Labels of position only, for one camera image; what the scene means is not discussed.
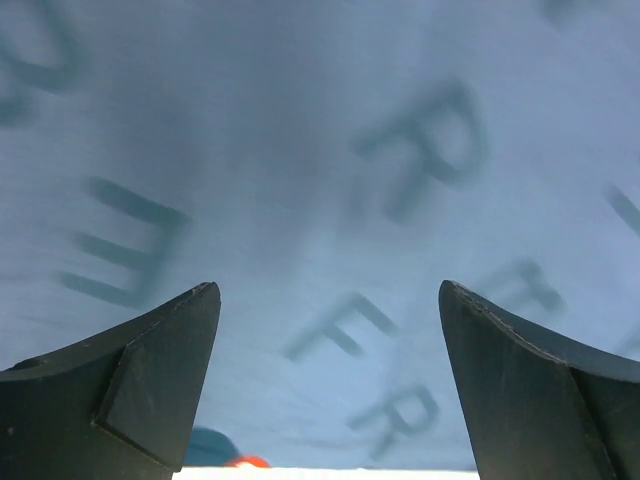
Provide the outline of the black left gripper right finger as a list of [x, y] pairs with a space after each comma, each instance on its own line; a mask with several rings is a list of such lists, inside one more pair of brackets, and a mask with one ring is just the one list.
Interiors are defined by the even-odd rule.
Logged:
[[439, 311], [484, 480], [639, 476], [639, 364], [445, 280]]

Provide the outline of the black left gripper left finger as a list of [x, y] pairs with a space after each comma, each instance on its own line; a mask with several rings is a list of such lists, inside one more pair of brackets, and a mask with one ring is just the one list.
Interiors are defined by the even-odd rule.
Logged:
[[201, 283], [1, 373], [4, 479], [169, 479], [181, 470], [220, 314]]

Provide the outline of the blue letter-print cloth napkin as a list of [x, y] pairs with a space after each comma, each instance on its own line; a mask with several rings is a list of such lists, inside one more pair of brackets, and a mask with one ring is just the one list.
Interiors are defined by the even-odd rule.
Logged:
[[5, 1], [1, 364], [216, 282], [198, 426], [474, 466], [457, 281], [639, 356], [635, 1]]

